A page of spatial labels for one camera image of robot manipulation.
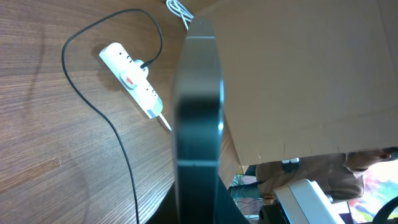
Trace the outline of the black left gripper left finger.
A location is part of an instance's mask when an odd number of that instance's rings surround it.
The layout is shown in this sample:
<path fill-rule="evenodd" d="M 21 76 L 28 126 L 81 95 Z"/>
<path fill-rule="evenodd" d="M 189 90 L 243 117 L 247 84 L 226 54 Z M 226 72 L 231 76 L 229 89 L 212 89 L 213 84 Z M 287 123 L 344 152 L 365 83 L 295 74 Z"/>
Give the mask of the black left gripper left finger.
<path fill-rule="evenodd" d="M 146 224 L 178 224 L 175 184 L 172 184 L 155 213 Z"/>

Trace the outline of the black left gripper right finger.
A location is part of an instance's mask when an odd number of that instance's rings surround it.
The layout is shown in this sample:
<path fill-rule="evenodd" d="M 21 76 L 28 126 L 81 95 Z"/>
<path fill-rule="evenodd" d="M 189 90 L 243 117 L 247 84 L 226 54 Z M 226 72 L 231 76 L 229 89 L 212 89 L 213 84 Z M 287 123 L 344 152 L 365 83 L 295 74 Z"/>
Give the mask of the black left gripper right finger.
<path fill-rule="evenodd" d="M 249 224 L 249 221 L 240 212 L 221 177 L 218 177 L 218 188 L 215 205 L 216 224 Z"/>

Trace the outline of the blue screen Galaxy smartphone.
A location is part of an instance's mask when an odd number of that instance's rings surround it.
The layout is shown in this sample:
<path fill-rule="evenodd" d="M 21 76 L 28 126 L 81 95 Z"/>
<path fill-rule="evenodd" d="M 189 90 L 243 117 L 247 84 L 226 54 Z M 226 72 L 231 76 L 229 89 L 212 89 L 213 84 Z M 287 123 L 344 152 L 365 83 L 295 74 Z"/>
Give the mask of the blue screen Galaxy smartphone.
<path fill-rule="evenodd" d="M 173 87 L 179 223 L 214 223 L 223 132 L 223 70 L 211 21 L 189 25 Z"/>

